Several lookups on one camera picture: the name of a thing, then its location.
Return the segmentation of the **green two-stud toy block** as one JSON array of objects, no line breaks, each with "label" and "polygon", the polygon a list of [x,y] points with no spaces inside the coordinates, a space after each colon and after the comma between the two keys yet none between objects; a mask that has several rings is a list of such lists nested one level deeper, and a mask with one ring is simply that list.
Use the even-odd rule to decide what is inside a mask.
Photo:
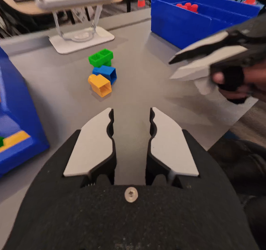
[{"label": "green two-stud toy block", "polygon": [[88,57],[89,63],[93,67],[100,68],[102,65],[111,66],[111,60],[114,58],[113,52],[108,49],[103,49]]}]

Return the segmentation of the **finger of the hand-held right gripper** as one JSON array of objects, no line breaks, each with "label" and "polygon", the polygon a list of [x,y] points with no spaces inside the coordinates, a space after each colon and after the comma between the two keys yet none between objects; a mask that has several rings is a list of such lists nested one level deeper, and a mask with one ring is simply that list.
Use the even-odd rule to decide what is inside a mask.
[{"label": "finger of the hand-held right gripper", "polygon": [[201,55],[209,55],[213,51],[226,45],[228,36],[228,32],[222,31],[211,35],[210,37],[199,40],[177,52],[168,63],[171,65],[184,60],[193,59]]},{"label": "finger of the hand-held right gripper", "polygon": [[170,79],[177,79],[178,81],[190,81],[208,77],[210,74],[211,65],[245,52],[246,50],[247,48],[241,45],[222,47],[206,57],[194,60],[188,65],[178,68],[170,77]]}]

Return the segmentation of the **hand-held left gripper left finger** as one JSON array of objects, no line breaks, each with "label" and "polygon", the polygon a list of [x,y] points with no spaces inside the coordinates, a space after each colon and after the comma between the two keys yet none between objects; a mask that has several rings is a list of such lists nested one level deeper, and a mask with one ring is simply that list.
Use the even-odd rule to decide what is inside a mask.
[{"label": "hand-held left gripper left finger", "polygon": [[81,128],[63,172],[65,177],[92,176],[96,169],[112,158],[116,167],[113,123],[114,110],[106,108]]}]

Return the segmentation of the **yellow single-stud toy block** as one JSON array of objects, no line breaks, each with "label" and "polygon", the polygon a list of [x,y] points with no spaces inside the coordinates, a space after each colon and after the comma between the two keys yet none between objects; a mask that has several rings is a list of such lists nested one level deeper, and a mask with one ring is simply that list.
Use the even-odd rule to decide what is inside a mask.
[{"label": "yellow single-stud toy block", "polygon": [[92,90],[101,98],[112,92],[111,82],[100,74],[91,74],[88,77],[88,83],[91,85]]}]

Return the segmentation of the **blue single-stud toy block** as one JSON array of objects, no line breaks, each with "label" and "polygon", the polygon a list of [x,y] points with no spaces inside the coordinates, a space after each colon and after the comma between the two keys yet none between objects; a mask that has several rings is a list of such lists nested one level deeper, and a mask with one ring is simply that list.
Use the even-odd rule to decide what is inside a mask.
[{"label": "blue single-stud toy block", "polygon": [[102,75],[110,81],[111,85],[113,85],[117,79],[116,69],[110,66],[102,65],[100,68],[95,67],[92,73],[94,75]]}]

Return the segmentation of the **blue plastic bin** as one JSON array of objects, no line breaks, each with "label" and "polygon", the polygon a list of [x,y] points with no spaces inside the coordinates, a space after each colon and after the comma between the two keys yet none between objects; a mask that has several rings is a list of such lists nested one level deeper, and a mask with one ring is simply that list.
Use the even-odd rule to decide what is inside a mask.
[{"label": "blue plastic bin", "polygon": [[0,137],[6,138],[20,130],[31,136],[0,153],[0,177],[2,177],[49,148],[25,79],[2,48],[0,99]]},{"label": "blue plastic bin", "polygon": [[[177,7],[190,2],[198,13]],[[259,6],[232,0],[151,0],[151,31],[180,49],[258,15]]]}]

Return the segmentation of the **white stand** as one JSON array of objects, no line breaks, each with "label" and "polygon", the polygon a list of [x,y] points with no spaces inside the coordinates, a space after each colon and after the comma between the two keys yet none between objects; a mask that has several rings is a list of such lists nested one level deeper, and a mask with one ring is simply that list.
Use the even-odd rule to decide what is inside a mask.
[{"label": "white stand", "polygon": [[53,17],[58,35],[50,36],[49,40],[59,54],[70,54],[82,49],[90,48],[106,42],[113,41],[115,36],[98,26],[103,4],[97,4],[91,27],[63,33],[58,23],[57,13],[54,10]]}]

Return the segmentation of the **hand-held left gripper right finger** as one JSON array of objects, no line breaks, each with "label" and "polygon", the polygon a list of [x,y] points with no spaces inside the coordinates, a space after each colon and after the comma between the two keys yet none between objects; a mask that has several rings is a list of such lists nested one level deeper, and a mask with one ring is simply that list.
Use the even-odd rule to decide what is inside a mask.
[{"label": "hand-held left gripper right finger", "polygon": [[150,108],[145,183],[152,185],[158,175],[166,183],[180,186],[178,176],[198,177],[199,171],[182,128],[156,107]]}]

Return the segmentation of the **grey desk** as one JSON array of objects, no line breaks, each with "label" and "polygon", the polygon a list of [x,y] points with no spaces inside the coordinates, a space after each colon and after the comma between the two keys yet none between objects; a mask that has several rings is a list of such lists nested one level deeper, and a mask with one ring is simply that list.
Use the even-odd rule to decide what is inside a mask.
[{"label": "grey desk", "polygon": [[[50,149],[1,178],[0,245],[12,230],[18,209],[44,163],[88,120],[106,108],[114,109],[117,154],[115,184],[145,183],[151,107],[175,120],[205,150],[225,134],[256,102],[228,102],[217,90],[202,96],[193,82],[170,79],[185,63],[169,65],[178,51],[151,33],[151,10],[102,18],[99,26],[115,39],[103,45],[61,55],[51,45],[51,29],[1,40],[2,49],[25,78]],[[91,90],[88,56],[102,49],[114,54],[117,80],[111,94],[100,98]]]}]

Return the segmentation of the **person's right hand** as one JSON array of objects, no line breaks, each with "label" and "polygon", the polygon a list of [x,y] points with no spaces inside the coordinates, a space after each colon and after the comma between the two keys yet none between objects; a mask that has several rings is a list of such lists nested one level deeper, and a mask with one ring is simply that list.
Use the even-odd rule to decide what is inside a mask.
[{"label": "person's right hand", "polygon": [[266,102],[266,63],[246,67],[243,69],[244,84],[236,91],[226,91],[219,88],[219,92],[229,100],[246,99],[254,97]]}]

